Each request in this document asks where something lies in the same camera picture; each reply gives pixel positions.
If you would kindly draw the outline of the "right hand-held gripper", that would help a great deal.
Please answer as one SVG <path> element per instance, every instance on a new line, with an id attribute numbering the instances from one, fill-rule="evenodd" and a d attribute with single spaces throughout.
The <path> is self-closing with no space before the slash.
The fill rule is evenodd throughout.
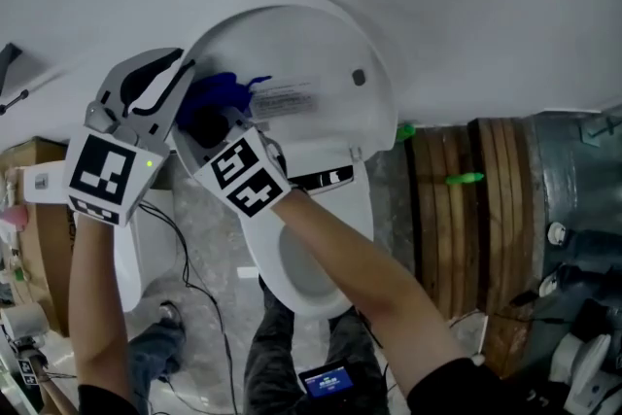
<path id="1" fill-rule="evenodd" d="M 237 108 L 225 107 L 227 135 L 239 135 L 207 163 L 206 149 L 185 130 L 172 127 L 180 161 L 194 179 L 241 218 L 251 219 L 291 192 L 278 151 Z"/>

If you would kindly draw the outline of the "blue cleaning cloth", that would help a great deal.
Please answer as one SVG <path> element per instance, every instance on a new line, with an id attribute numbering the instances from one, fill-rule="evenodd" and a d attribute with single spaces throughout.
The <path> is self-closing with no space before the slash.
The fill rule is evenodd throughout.
<path id="1" fill-rule="evenodd" d="M 189 129 L 198 122 L 203 111 L 218 112 L 228 107 L 247 113 L 253 97 L 252 87 L 271 79 L 272 76 L 261 76 L 241 84 L 233 72 L 222 72 L 199 79 L 190 85 L 177 112 L 176 124 L 179 129 Z"/>

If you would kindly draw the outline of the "white toilet lid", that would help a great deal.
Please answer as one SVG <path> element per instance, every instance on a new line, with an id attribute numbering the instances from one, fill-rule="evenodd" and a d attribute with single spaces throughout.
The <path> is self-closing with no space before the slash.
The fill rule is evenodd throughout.
<path id="1" fill-rule="evenodd" d="M 250 120 L 292 177 L 366 161 L 395 143 L 391 73 L 376 40 L 330 0 L 259 0 L 213 13 L 185 59 L 252 84 Z"/>

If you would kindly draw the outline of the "person's right forearm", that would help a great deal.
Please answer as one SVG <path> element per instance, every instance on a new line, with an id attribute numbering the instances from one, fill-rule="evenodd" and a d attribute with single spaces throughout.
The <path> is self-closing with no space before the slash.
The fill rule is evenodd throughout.
<path id="1" fill-rule="evenodd" d="M 300 190 L 273 211 L 369 319 L 404 395 L 467 391 L 475 366 L 414 276 Z"/>

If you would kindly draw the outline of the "person's left forearm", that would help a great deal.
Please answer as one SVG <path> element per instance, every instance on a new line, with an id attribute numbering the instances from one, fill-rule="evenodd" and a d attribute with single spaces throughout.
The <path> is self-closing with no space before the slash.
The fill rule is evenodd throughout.
<path id="1" fill-rule="evenodd" d="M 79 382 L 131 399 L 114 230 L 85 215 L 77 219 L 68 324 Z"/>

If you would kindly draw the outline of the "white tank toilet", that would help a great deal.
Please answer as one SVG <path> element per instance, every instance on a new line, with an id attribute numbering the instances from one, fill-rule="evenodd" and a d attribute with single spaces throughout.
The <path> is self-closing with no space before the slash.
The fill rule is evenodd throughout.
<path id="1" fill-rule="evenodd" d="M 25 201 L 66 207 L 63 170 L 62 160 L 23 167 Z M 137 209 L 127 225 L 114 228 L 114 253 L 122 309 L 129 313 L 147 287 L 174 266 L 176 236 L 165 222 Z"/>

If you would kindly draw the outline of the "white smart toilet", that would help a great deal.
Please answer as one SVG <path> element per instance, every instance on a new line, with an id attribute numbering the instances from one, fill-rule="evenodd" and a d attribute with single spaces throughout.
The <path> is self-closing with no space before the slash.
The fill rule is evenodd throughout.
<path id="1" fill-rule="evenodd" d="M 293 176 L 318 204 L 371 240 L 374 237 L 370 189 L 360 161 L 341 160 L 337 165 L 314 167 Z M 338 299 L 338 288 L 315 261 L 299 237 L 281 225 L 279 254 L 294 290 L 310 306 Z"/>

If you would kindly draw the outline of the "white toilet bowl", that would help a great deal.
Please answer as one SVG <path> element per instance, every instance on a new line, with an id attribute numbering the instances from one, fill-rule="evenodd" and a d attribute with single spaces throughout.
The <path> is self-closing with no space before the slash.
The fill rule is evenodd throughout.
<path id="1" fill-rule="evenodd" d="M 612 387 L 611 376 L 602 371 L 610 342 L 610 334 L 584 342 L 567 333 L 556 347 L 548 380 L 570 388 L 564 402 L 570 415 L 592 415 Z"/>

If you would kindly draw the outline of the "brown cardboard box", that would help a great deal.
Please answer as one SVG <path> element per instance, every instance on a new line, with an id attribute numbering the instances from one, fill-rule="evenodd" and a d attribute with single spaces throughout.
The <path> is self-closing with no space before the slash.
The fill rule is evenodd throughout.
<path id="1" fill-rule="evenodd" d="M 64 145 L 35 137 L 0 154 L 0 174 L 17 172 L 17 203 L 27 209 L 28 224 L 17 234 L 19 256 L 0 241 L 2 256 L 15 304 L 37 302 L 45 311 L 51 330 L 69 335 L 69 278 L 75 241 L 75 224 L 66 204 L 25 201 L 24 168 L 63 160 Z M 17 268 L 10 267 L 15 263 Z"/>

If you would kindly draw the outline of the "person's left leg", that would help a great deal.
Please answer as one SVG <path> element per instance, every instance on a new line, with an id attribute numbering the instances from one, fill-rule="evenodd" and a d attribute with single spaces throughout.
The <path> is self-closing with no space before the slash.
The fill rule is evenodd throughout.
<path id="1" fill-rule="evenodd" d="M 253 337 L 244 371 L 245 415 L 296 415 L 304 393 L 292 356 L 294 312 L 259 277 L 263 318 Z"/>

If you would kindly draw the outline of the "person's leg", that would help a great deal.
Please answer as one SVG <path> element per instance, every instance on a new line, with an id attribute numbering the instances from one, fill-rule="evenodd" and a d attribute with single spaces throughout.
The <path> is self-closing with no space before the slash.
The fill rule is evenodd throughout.
<path id="1" fill-rule="evenodd" d="M 263 318 L 253 337 L 244 371 L 245 415 L 296 415 L 304 393 L 292 356 L 294 312 L 259 277 Z"/>
<path id="2" fill-rule="evenodd" d="M 354 415 L 390 415 L 386 380 L 375 356 L 372 339 L 362 319 L 351 307 L 328 321 L 327 363 L 344 361 L 354 382 L 351 407 Z"/>

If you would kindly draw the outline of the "wooden plank platform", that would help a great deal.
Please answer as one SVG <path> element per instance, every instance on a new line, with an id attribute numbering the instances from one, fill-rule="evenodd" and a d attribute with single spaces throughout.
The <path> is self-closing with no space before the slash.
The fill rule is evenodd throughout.
<path id="1" fill-rule="evenodd" d="M 541 278 L 544 199 L 533 136 L 519 119 L 422 128 L 405 142 L 415 275 L 446 319 L 479 311 L 485 363 L 515 374 Z M 449 186 L 448 175 L 481 172 Z"/>

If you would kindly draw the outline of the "person's right leg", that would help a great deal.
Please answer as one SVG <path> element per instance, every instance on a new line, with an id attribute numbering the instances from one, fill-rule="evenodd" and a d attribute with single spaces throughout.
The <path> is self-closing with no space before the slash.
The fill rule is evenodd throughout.
<path id="1" fill-rule="evenodd" d="M 351 307 L 328 321 L 327 363 L 344 361 L 354 382 L 351 407 L 354 415 L 390 415 L 386 380 L 375 356 L 372 339 L 362 319 Z"/>

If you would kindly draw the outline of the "small black screen device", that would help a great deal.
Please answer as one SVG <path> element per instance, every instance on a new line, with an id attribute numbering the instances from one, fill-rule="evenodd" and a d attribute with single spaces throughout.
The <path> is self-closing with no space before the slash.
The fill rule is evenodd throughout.
<path id="1" fill-rule="evenodd" d="M 351 366 L 345 360 L 300 372 L 298 378 L 314 400 L 343 396 L 355 388 Z"/>

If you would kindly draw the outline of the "black wall shelf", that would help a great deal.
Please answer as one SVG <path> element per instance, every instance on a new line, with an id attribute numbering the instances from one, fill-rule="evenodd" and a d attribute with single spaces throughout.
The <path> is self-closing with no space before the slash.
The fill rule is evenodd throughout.
<path id="1" fill-rule="evenodd" d="M 7 44 L 2 51 L 0 51 L 0 97 L 2 96 L 7 74 L 9 68 L 13 62 L 17 60 L 17 58 L 22 54 L 22 49 L 17 47 L 13 43 Z M 24 89 L 20 92 L 20 94 L 11 100 L 8 104 L 0 104 L 0 117 L 4 116 L 6 112 L 19 101 L 25 100 L 29 96 L 29 91 Z"/>

